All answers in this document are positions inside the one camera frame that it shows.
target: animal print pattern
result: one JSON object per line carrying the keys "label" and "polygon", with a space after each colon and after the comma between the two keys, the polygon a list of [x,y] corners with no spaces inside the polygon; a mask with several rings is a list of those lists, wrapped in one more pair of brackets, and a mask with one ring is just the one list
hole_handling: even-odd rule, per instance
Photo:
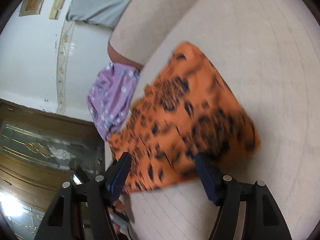
{"label": "animal print pattern", "polygon": [[108,142],[114,160],[123,152],[132,156],[126,193],[197,178],[199,152],[223,169],[260,145],[252,120],[217,69],[187,42],[145,89],[126,128]]}

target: gray fabric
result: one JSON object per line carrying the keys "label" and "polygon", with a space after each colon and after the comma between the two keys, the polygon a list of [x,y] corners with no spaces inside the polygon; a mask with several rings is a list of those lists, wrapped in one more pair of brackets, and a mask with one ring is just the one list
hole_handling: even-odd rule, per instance
{"label": "gray fabric", "polygon": [[84,21],[114,29],[131,0],[72,0],[67,21]]}

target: purple cloth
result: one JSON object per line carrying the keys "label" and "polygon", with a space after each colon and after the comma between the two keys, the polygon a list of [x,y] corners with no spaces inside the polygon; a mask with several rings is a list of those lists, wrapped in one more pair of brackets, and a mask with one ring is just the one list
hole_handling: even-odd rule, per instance
{"label": "purple cloth", "polygon": [[119,131],[126,120],[138,81],[139,71],[120,63],[110,63],[99,72],[87,96],[87,104],[103,140]]}

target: beige sofa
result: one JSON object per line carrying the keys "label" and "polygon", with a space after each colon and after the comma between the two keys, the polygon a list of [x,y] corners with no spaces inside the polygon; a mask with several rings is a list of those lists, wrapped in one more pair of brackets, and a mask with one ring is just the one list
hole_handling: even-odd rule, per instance
{"label": "beige sofa", "polygon": [[[135,98],[184,40],[213,62],[260,133],[254,158],[223,172],[265,181],[292,238],[306,239],[320,219],[318,23],[301,0],[133,0],[110,44],[145,65]],[[130,201],[140,240],[208,239],[218,212],[199,181]]]}

